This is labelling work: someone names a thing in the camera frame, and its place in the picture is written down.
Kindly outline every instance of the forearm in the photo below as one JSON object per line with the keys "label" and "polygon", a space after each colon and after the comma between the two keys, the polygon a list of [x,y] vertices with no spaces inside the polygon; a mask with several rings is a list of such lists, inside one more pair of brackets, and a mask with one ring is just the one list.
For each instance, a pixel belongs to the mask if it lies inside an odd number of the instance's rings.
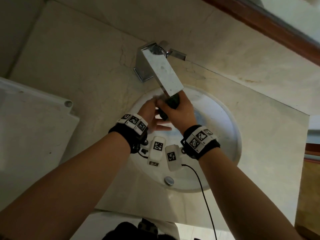
{"label": "forearm", "polygon": [[299,239],[273,202],[230,161],[220,148],[199,164],[235,239]]}
{"label": "forearm", "polygon": [[112,132],[45,175],[0,213],[0,233],[19,239],[69,239],[130,155]]}

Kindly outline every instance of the hand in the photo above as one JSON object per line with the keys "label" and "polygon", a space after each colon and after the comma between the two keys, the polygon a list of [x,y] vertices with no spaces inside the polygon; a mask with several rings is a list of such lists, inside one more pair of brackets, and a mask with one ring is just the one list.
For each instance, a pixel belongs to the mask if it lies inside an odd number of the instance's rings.
{"label": "hand", "polygon": [[186,129],[193,125],[197,125],[197,120],[194,114],[193,105],[184,93],[184,91],[178,92],[180,98],[180,104],[177,109],[170,108],[164,101],[157,100],[157,106],[167,114],[171,123],[176,127],[183,135]]}
{"label": "hand", "polygon": [[150,133],[154,131],[170,131],[171,127],[163,126],[161,124],[170,123],[170,121],[164,121],[163,119],[156,119],[156,115],[158,115],[158,110],[156,110],[156,102],[157,98],[152,98],[145,102],[142,105],[141,109],[138,112],[142,118],[148,123],[148,128]]}

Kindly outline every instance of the white sink basin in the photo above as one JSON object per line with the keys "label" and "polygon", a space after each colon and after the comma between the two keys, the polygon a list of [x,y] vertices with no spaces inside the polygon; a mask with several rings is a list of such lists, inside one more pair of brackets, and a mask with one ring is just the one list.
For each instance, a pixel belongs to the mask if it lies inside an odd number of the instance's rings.
{"label": "white sink basin", "polygon": [[[184,92],[194,106],[194,113],[198,124],[206,126],[217,135],[221,149],[234,163],[238,164],[242,148],[241,136],[235,120],[227,107],[214,96],[203,90],[187,86],[184,88]],[[137,113],[147,100],[162,93],[161,88],[148,92],[134,104],[130,112]],[[148,141],[151,142],[154,136],[161,136],[166,138],[167,146],[176,144],[181,147],[181,133],[171,123],[167,125],[173,128],[172,131],[155,131],[148,135]],[[139,154],[131,154],[130,158],[142,172],[165,188],[180,192],[201,191],[197,176],[190,168],[182,167],[182,169],[175,172],[169,171],[165,154],[163,154],[162,161],[158,167],[148,165],[147,159],[141,157]],[[197,160],[185,156],[182,163],[194,168],[201,180],[203,189],[209,189],[208,182]],[[168,186],[164,182],[166,176],[174,180],[172,186]]]}

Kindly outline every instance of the person's right hand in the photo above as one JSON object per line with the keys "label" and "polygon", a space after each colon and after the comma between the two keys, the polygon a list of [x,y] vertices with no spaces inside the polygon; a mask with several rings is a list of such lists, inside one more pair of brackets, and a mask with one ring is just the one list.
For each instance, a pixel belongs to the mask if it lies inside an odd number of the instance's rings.
{"label": "person's right hand", "polygon": [[157,106],[167,114],[170,122],[176,127],[180,133],[183,133],[189,127],[197,125],[197,120],[194,114],[193,105],[184,93],[184,91],[178,92],[180,98],[180,104],[177,109],[170,108],[163,100],[158,99]]}

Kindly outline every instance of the countertop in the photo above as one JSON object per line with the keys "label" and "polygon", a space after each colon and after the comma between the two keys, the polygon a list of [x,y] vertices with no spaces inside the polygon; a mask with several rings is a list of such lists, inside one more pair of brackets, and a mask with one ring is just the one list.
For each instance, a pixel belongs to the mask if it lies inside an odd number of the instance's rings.
{"label": "countertop", "polygon": [[[106,135],[139,97],[158,88],[154,79],[141,83],[133,71],[144,43],[47,3],[10,79],[74,102],[80,122],[63,160]],[[229,108],[242,135],[238,167],[294,223],[309,116],[189,61],[169,62],[183,84],[211,93]],[[205,195],[216,228],[227,230],[211,191]],[[211,228],[202,193],[164,189],[130,160],[96,208]]]}

